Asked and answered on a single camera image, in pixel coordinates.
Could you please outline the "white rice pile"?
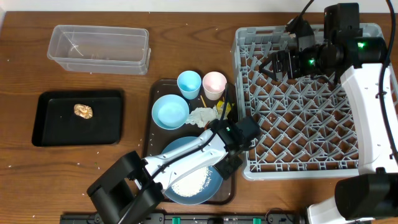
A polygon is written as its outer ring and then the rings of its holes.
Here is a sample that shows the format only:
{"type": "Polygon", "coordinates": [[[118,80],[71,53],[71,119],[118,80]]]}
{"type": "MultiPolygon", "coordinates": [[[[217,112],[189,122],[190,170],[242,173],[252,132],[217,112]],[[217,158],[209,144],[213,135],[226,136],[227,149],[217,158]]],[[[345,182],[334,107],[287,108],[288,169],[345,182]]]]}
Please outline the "white rice pile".
{"type": "Polygon", "coordinates": [[[179,196],[192,197],[202,192],[211,181],[211,170],[208,167],[192,172],[174,183],[172,190],[179,196]]]}

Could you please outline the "light blue bowl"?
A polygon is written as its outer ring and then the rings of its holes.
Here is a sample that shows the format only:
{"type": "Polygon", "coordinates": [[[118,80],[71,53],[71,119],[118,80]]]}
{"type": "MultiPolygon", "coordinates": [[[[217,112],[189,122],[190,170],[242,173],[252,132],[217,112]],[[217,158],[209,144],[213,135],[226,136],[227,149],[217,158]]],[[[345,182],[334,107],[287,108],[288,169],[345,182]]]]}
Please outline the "light blue bowl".
{"type": "Polygon", "coordinates": [[[161,96],[152,106],[152,119],[158,127],[174,130],[183,126],[190,114],[188,103],[178,95],[161,96]]]}

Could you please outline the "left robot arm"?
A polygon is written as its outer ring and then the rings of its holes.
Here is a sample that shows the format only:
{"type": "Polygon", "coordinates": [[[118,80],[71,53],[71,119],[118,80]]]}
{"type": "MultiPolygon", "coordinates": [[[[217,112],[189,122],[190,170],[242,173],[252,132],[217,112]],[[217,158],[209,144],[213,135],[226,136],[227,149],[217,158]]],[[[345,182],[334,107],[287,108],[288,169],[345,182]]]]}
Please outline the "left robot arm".
{"type": "Polygon", "coordinates": [[[140,158],[135,151],[118,159],[87,194],[103,223],[140,223],[164,200],[174,183],[212,166],[227,180],[242,165],[239,155],[251,150],[261,129],[250,116],[234,123],[214,120],[194,140],[156,156],[140,158]]]}

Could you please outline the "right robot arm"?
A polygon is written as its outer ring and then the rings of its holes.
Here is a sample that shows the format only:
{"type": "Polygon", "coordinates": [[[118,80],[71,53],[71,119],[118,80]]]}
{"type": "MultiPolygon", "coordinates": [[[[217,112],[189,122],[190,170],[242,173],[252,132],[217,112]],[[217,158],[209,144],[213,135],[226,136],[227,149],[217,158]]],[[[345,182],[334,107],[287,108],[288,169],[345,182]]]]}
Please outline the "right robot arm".
{"type": "Polygon", "coordinates": [[[295,49],[270,54],[259,71],[275,81],[283,75],[334,76],[348,97],[358,140],[358,175],[336,184],[332,198],[313,204],[300,223],[358,223],[397,216],[397,115],[390,89],[393,42],[365,36],[357,3],[324,11],[322,44],[311,25],[297,16],[285,30],[295,49]]]}

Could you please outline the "dark blue plate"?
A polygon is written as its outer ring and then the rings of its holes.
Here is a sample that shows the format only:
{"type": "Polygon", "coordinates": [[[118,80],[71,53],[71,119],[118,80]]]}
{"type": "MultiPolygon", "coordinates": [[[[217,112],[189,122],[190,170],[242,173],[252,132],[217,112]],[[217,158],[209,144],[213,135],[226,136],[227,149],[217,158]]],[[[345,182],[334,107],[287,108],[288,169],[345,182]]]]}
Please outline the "dark blue plate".
{"type": "Polygon", "coordinates": [[[221,184],[223,183],[223,179],[216,171],[216,169],[213,166],[208,166],[208,168],[211,170],[210,174],[211,181],[208,184],[208,186],[205,187],[205,189],[199,194],[194,195],[192,197],[179,196],[172,190],[171,186],[165,191],[165,195],[173,202],[182,205],[197,205],[206,202],[217,193],[217,191],[221,187],[221,184]]]}

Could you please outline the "light blue cup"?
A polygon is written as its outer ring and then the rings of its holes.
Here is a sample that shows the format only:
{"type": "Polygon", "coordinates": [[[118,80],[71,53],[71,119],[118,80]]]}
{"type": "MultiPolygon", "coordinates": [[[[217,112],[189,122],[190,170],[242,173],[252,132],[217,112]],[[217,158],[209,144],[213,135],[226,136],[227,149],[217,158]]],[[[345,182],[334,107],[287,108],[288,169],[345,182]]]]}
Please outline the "light blue cup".
{"type": "Polygon", "coordinates": [[[184,71],[177,78],[177,86],[186,99],[192,100],[199,95],[201,76],[191,70],[184,71]]]}

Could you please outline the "brown mushroom scrap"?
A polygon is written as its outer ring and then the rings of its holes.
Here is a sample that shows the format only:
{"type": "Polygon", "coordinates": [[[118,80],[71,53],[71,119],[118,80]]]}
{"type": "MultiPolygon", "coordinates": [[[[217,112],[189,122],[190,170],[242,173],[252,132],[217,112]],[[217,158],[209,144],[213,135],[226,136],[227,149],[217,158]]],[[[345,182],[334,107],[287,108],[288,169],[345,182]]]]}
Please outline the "brown mushroom scrap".
{"type": "Polygon", "coordinates": [[[75,115],[80,116],[84,119],[91,119],[93,117],[93,110],[90,106],[75,104],[73,109],[75,115]]]}

